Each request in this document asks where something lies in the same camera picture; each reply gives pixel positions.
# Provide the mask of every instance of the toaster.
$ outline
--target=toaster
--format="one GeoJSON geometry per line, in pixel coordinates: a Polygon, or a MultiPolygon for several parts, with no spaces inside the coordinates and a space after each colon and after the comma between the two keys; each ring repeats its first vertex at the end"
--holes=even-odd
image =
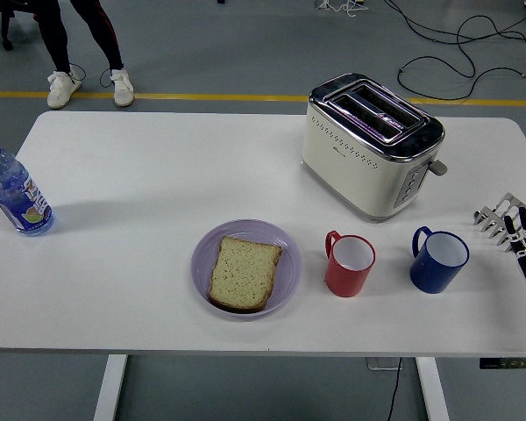
{"type": "Polygon", "coordinates": [[[416,198],[444,139],[442,124],[359,74],[327,81],[309,95],[302,160],[325,183],[380,222],[416,198]]]}

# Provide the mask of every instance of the sneaker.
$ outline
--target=sneaker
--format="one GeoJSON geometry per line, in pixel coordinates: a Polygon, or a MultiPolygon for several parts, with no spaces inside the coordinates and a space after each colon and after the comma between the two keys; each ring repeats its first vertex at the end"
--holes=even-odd
{"type": "Polygon", "coordinates": [[[82,86],[82,81],[75,78],[74,68],[70,66],[70,74],[53,72],[47,79],[51,83],[51,92],[46,103],[53,110],[64,107],[74,91],[82,86]]]}
{"type": "Polygon", "coordinates": [[[131,105],[134,101],[134,88],[126,70],[111,70],[111,78],[115,85],[115,103],[119,107],[131,105]]]}

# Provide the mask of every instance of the cable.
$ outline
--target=cable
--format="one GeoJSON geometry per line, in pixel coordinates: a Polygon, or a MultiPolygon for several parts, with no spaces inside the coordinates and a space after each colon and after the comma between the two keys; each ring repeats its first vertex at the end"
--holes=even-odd
{"type": "Polygon", "coordinates": [[[79,69],[82,71],[82,73],[84,74],[84,76],[82,76],[81,79],[77,79],[77,78],[75,78],[75,77],[73,77],[73,76],[70,76],[71,79],[74,79],[75,81],[81,82],[81,81],[83,81],[83,80],[86,78],[86,71],[83,69],[82,66],[79,66],[79,65],[77,65],[77,64],[75,64],[75,63],[68,63],[68,64],[70,64],[70,66],[76,66],[76,67],[79,68],[79,69]]]}
{"type": "Polygon", "coordinates": [[[347,15],[349,15],[351,18],[356,18],[357,16],[356,14],[351,14],[352,11],[367,11],[368,10],[368,8],[363,6],[361,4],[362,2],[358,2],[358,0],[346,0],[345,4],[342,4],[338,8],[333,7],[333,5],[330,4],[330,0],[325,0],[324,3],[325,3],[326,9],[332,9],[333,11],[346,11],[347,15]]]}
{"type": "Polygon", "coordinates": [[[494,36],[499,36],[499,37],[502,37],[502,38],[505,38],[505,39],[521,40],[521,41],[524,42],[524,44],[526,46],[526,37],[521,32],[510,31],[511,28],[513,28],[514,26],[519,25],[521,22],[526,20],[526,17],[523,18],[522,20],[520,20],[520,21],[518,21],[518,22],[516,22],[516,23],[514,23],[514,24],[512,24],[510,26],[508,26],[507,28],[505,28],[503,30],[499,30],[497,28],[495,22],[490,17],[485,16],[485,15],[475,15],[475,16],[472,16],[472,17],[466,19],[462,23],[462,25],[460,25],[458,31],[454,33],[454,32],[441,31],[441,30],[438,30],[438,29],[433,29],[433,28],[429,28],[428,26],[424,26],[424,25],[418,24],[417,22],[415,22],[414,20],[412,20],[408,16],[406,16],[405,13],[402,11],[402,9],[397,4],[395,4],[395,2],[393,0],[384,0],[384,3],[386,3],[391,9],[393,9],[393,10],[397,11],[398,13],[400,13],[403,16],[403,18],[405,19],[405,21],[406,21],[407,25],[409,26],[409,28],[411,29],[411,31],[413,31],[414,33],[416,33],[420,37],[422,37],[424,39],[427,39],[427,40],[430,40],[430,41],[433,41],[433,42],[444,44],[444,45],[457,46],[459,51],[467,58],[470,66],[471,66],[471,69],[472,69],[469,74],[466,74],[466,73],[463,73],[463,72],[460,72],[459,70],[457,70],[449,62],[447,62],[447,61],[445,61],[443,59],[440,59],[438,57],[434,57],[434,56],[431,56],[431,55],[418,57],[416,59],[408,61],[405,65],[401,66],[399,71],[398,71],[397,81],[404,89],[406,89],[406,90],[408,90],[410,92],[413,92],[414,94],[417,94],[419,96],[424,96],[424,97],[431,98],[431,99],[437,99],[437,100],[443,100],[443,101],[458,101],[458,100],[461,100],[461,99],[468,98],[473,93],[473,90],[475,89],[475,85],[477,84],[478,80],[483,75],[486,75],[488,73],[491,73],[491,72],[494,72],[494,71],[497,71],[497,70],[505,70],[505,71],[510,71],[510,72],[513,72],[513,73],[517,73],[518,75],[520,75],[521,77],[526,79],[526,74],[524,74],[522,72],[519,72],[516,69],[506,68],[506,67],[490,68],[489,70],[486,70],[486,71],[482,72],[480,75],[478,75],[477,77],[475,77],[477,75],[477,69],[475,67],[475,64],[474,64],[472,58],[466,53],[466,51],[462,47],[464,44],[468,44],[470,42],[474,42],[474,41],[478,41],[478,40],[489,39],[489,38],[492,38],[494,36]],[[473,21],[474,19],[486,19],[486,20],[488,20],[491,23],[491,25],[492,25],[492,27],[494,29],[494,32],[486,34],[486,35],[483,35],[483,36],[480,36],[480,37],[467,37],[467,36],[463,35],[461,32],[462,32],[462,29],[464,28],[464,26],[466,26],[466,24],[468,24],[469,22],[473,21]],[[446,35],[447,36],[453,36],[453,37],[456,38],[456,40],[455,41],[443,41],[443,40],[440,40],[440,39],[435,39],[435,38],[429,37],[427,35],[424,35],[424,34],[420,33],[414,27],[414,25],[419,27],[419,28],[422,28],[422,29],[424,29],[426,31],[434,32],[436,34],[443,34],[444,36],[446,36],[446,35]],[[442,98],[442,97],[439,97],[439,96],[430,96],[430,95],[424,94],[423,92],[419,92],[417,90],[413,90],[413,89],[409,88],[402,81],[403,69],[406,68],[409,64],[411,64],[413,62],[421,61],[421,60],[439,61],[439,62],[442,62],[443,64],[445,64],[445,66],[450,68],[453,72],[457,73],[458,75],[460,75],[460,76],[462,76],[464,78],[467,78],[467,79],[475,78],[475,79],[473,79],[473,83],[472,83],[472,86],[471,86],[469,92],[466,95],[463,95],[463,96],[457,96],[457,97],[452,97],[452,98],[448,98],[448,97],[447,98],[442,98]]]}
{"type": "Polygon", "coordinates": [[[395,387],[394,394],[392,395],[392,403],[389,407],[389,415],[387,416],[387,421],[392,419],[392,414],[394,413],[394,402],[395,402],[395,393],[397,392],[397,387],[400,383],[400,372],[402,371],[402,357],[400,357],[400,363],[397,365],[397,377],[395,377],[395,387]]]}
{"type": "Polygon", "coordinates": [[[103,76],[107,73],[107,72],[110,72],[111,69],[110,68],[106,68],[103,73],[99,76],[99,84],[102,85],[103,88],[109,88],[109,86],[111,86],[113,84],[113,82],[111,81],[111,79],[109,80],[109,84],[108,85],[104,85],[103,84],[103,76]]]}

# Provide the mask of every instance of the mug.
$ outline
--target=mug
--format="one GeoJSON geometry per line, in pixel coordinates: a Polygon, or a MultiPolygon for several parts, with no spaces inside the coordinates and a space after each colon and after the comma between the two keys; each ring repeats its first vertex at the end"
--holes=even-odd
{"type": "Polygon", "coordinates": [[[338,296],[356,296],[376,261],[376,252],[368,240],[358,235],[340,235],[331,231],[325,237],[328,257],[325,284],[338,296]]]}
{"type": "Polygon", "coordinates": [[[415,231],[411,246],[415,257],[409,271],[411,281],[419,289],[430,294],[444,291],[470,258],[466,243],[456,234],[446,231],[432,232],[426,226],[415,231]],[[419,250],[421,233],[427,238],[419,250]]]}

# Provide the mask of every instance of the floor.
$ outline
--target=floor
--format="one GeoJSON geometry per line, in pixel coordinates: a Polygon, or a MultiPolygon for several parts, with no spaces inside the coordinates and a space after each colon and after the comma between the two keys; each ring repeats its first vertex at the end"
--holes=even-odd
{"type": "MultiPolygon", "coordinates": [[[[487,15],[500,30],[526,18],[521,0],[396,3],[421,25],[452,33],[475,15],[487,15]]],[[[352,12],[355,17],[315,10],[312,0],[102,4],[137,99],[127,109],[116,107],[100,84],[106,60],[69,1],[60,0],[71,61],[86,71],[82,89],[65,110],[304,114],[305,97],[315,86],[356,72],[433,115],[511,118],[526,135],[526,78],[518,74],[526,74],[523,40],[493,36],[460,45],[476,75],[509,69],[481,77],[466,100],[437,102],[416,92],[466,96],[472,78],[434,60],[403,69],[410,90],[397,76],[405,63],[424,55],[470,74],[459,47],[444,44],[455,44],[457,37],[421,30],[437,41],[423,39],[385,1],[366,0],[368,10],[352,12]]],[[[526,37],[526,19],[512,30],[526,37]]],[[[459,39],[493,32],[488,18],[476,18],[461,27],[459,39]]],[[[37,116],[48,111],[46,78],[53,68],[31,16],[17,13],[10,40],[14,49],[6,52],[0,39],[0,143],[16,153],[37,116]]],[[[105,361],[100,354],[0,353],[0,420],[93,419],[105,361]]],[[[526,369],[480,370],[474,358],[437,359],[437,364],[451,421],[526,420],[526,369]]],[[[368,370],[366,359],[140,355],[129,359],[116,419],[382,420],[395,380],[394,371],[368,370]]],[[[412,359],[403,360],[393,419],[427,419],[412,359]]]]}

